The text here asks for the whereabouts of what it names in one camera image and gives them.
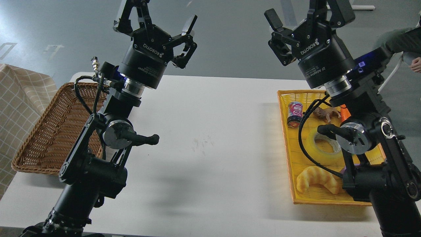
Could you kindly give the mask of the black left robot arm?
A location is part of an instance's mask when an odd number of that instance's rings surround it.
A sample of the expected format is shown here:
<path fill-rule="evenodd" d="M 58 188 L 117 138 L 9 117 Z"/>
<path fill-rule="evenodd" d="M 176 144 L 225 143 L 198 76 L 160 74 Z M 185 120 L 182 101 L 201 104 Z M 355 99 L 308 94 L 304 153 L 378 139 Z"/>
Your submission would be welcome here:
<path fill-rule="evenodd" d="M 191 32 L 198 17 L 171 36 L 152 23 L 148 3 L 127 0 L 114 21 L 114 31 L 131 38 L 122 63 L 100 65 L 93 57 L 94 76 L 76 79 L 76 96 L 89 117 L 59 172 L 65 187 L 47 219 L 25 228 L 21 237 L 81 237 L 93 208 L 125 187 L 132 147 L 159 143 L 157 134 L 138 135 L 128 117 L 144 89 L 157 88 L 168 63 L 185 68 L 197 48 Z"/>

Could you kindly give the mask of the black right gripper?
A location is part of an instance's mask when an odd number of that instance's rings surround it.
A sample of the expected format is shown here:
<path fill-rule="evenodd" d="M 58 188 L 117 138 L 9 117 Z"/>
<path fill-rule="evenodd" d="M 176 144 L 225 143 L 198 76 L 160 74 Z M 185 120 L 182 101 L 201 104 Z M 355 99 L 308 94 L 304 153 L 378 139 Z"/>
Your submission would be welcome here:
<path fill-rule="evenodd" d="M 356 18 L 349 1 L 310 0 L 307 20 L 293 31 L 283 27 L 275 9 L 265 11 L 264 16 L 273 30 L 269 47 L 283 66 L 298 59 L 299 69 L 310 88 L 341 77 L 355 66 L 335 30 Z"/>

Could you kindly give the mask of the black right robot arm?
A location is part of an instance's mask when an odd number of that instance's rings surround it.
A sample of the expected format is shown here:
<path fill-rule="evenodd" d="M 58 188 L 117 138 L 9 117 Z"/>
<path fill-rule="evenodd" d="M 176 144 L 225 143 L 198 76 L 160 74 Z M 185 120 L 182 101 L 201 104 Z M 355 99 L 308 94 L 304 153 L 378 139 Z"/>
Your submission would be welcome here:
<path fill-rule="evenodd" d="M 274 9 L 264 13 L 273 33 L 268 45 L 283 66 L 298 66 L 310 88 L 325 87 L 325 97 L 316 99 L 301 120 L 298 141 L 304 155 L 322 167 L 307 152 L 301 139 L 304 123 L 326 99 L 329 105 L 346 106 L 350 112 L 340 126 L 320 125 L 320 134 L 338 141 L 345 170 L 324 168 L 340 177 L 343 189 L 354 201 L 372 204 L 384 237 L 419 237 L 420 170 L 398 135 L 388 115 L 390 107 L 379 94 L 387 52 L 379 47 L 353 59 L 336 30 L 355 19 L 347 0 L 311 0 L 307 17 L 294 30 L 283 26 Z"/>

